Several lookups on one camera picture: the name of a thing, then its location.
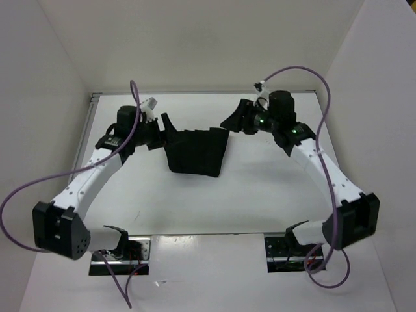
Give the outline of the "black pleated skirt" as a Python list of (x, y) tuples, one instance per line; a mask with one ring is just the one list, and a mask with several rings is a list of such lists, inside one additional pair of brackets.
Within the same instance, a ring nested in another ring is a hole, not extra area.
[(218, 177), (228, 138), (229, 131), (217, 127), (208, 130), (167, 131), (164, 150), (170, 171)]

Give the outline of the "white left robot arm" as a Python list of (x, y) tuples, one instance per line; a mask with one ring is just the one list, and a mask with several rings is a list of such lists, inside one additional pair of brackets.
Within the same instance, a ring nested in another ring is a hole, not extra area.
[(35, 205), (32, 222), (38, 248), (73, 260), (104, 250), (117, 260), (128, 255), (126, 230), (116, 226), (88, 229), (84, 219), (101, 189), (138, 146), (154, 150), (167, 144), (166, 131), (160, 130), (153, 113), (156, 104), (151, 97), (138, 106), (120, 107), (116, 123), (98, 140), (87, 166), (49, 203)]

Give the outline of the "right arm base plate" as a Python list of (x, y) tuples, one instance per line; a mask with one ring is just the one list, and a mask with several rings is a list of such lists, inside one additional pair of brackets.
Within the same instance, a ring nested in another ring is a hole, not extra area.
[(290, 247), (284, 234), (264, 236), (268, 273), (304, 272), (304, 261), (315, 244)]

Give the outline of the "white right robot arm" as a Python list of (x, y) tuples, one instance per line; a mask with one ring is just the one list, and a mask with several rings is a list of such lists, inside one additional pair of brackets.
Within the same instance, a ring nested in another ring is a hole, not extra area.
[(285, 248), (300, 255), (310, 244), (329, 244), (341, 250), (375, 234), (380, 201), (366, 194), (347, 178), (318, 143), (318, 136), (297, 120), (290, 92), (278, 90), (268, 99), (241, 99), (235, 111), (220, 126), (254, 135), (271, 133), (274, 142), (310, 176), (332, 209), (326, 220), (303, 221), (288, 227)]

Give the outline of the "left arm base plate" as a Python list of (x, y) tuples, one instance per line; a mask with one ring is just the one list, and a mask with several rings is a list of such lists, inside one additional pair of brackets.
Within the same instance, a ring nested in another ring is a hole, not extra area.
[(129, 243), (122, 255), (115, 255), (112, 251), (100, 251), (100, 255), (92, 255), (89, 276), (110, 276), (104, 262), (108, 262), (115, 276), (147, 276), (150, 271), (151, 237), (130, 236)]

